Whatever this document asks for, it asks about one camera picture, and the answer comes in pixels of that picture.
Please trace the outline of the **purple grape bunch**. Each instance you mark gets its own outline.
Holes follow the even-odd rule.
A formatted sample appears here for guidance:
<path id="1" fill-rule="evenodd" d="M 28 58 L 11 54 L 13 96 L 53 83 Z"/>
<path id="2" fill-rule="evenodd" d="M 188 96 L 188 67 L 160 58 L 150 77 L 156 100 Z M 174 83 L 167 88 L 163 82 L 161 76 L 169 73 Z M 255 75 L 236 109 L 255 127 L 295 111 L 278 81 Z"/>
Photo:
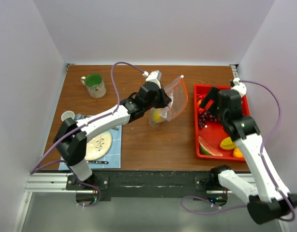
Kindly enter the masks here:
<path id="1" fill-rule="evenodd" d="M 219 123 L 220 120 L 208 111 L 204 111 L 198 115 L 198 125 L 200 129 L 204 128 L 208 122 Z"/>

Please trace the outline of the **yellow green mango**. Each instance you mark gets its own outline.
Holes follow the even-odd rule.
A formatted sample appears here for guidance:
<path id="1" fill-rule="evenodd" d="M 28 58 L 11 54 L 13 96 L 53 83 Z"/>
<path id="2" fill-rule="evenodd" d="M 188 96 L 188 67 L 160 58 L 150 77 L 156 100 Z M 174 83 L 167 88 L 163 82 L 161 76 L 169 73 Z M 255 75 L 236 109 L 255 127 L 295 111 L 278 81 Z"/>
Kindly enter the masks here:
<path id="1" fill-rule="evenodd" d="M 162 117 L 160 116 L 160 113 L 161 113 L 160 109 L 153 109 L 151 111 L 150 118 L 153 123 L 159 123 L 161 121 Z"/>

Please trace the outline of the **clear zip top bag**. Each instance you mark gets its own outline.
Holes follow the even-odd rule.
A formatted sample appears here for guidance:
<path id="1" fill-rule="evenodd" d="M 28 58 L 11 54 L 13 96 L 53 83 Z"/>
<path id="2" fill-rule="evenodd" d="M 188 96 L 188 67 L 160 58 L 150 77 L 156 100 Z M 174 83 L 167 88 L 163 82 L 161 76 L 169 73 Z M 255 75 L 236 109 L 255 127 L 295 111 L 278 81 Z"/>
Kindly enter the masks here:
<path id="1" fill-rule="evenodd" d="M 151 111 L 148 118 L 151 127 L 158 127 L 164 121 L 170 122 L 178 117 L 186 108 L 188 102 L 188 93 L 184 83 L 184 75 L 180 75 L 173 82 L 164 87 L 166 94 L 171 98 L 171 102 L 165 108 L 159 108 L 161 110 L 160 116 L 162 117 L 159 123 L 153 123 L 151 121 Z"/>

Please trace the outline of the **yellow star fruit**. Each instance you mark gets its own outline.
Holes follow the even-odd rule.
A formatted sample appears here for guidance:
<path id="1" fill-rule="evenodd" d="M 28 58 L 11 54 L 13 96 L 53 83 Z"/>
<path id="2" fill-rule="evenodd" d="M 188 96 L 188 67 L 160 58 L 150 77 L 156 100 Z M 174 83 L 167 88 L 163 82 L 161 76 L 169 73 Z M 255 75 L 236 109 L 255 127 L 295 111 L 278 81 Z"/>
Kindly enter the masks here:
<path id="1" fill-rule="evenodd" d="M 236 148 L 236 144 L 232 141 L 230 137 L 227 137 L 221 141 L 220 148 L 224 150 L 233 150 Z"/>

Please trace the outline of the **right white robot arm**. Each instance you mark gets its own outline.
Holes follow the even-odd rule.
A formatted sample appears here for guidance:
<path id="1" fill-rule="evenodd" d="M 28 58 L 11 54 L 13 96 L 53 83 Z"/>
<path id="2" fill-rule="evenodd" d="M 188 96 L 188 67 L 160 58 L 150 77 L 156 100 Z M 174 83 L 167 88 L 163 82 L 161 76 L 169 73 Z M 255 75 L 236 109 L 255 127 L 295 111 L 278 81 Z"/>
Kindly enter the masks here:
<path id="1" fill-rule="evenodd" d="M 200 106 L 204 108 L 209 101 L 213 102 L 209 112 L 220 120 L 223 130 L 243 154 L 256 185 L 249 184 L 226 165 L 211 169 L 209 184 L 215 190 L 224 187 L 232 191 L 246 203 L 258 225 L 275 219 L 291 222 L 296 218 L 297 193 L 291 193 L 277 174 L 254 118 L 243 114 L 242 97 L 234 87 L 212 87 Z"/>

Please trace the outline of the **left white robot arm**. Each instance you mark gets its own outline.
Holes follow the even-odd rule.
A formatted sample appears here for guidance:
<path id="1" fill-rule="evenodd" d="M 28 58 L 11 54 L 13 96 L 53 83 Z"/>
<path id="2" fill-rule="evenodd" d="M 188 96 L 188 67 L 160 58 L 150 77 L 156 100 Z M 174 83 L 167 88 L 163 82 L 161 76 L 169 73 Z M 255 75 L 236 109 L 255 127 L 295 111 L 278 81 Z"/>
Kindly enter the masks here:
<path id="1" fill-rule="evenodd" d="M 90 189 L 94 184 L 92 170 L 85 161 L 87 143 L 111 128 L 142 118 L 152 108 L 167 107 L 172 101 L 169 91 L 169 85 L 158 87 L 148 81 L 137 92 L 105 112 L 77 122 L 64 120 L 54 139 L 54 146 L 77 176 L 77 184 L 82 189 Z"/>

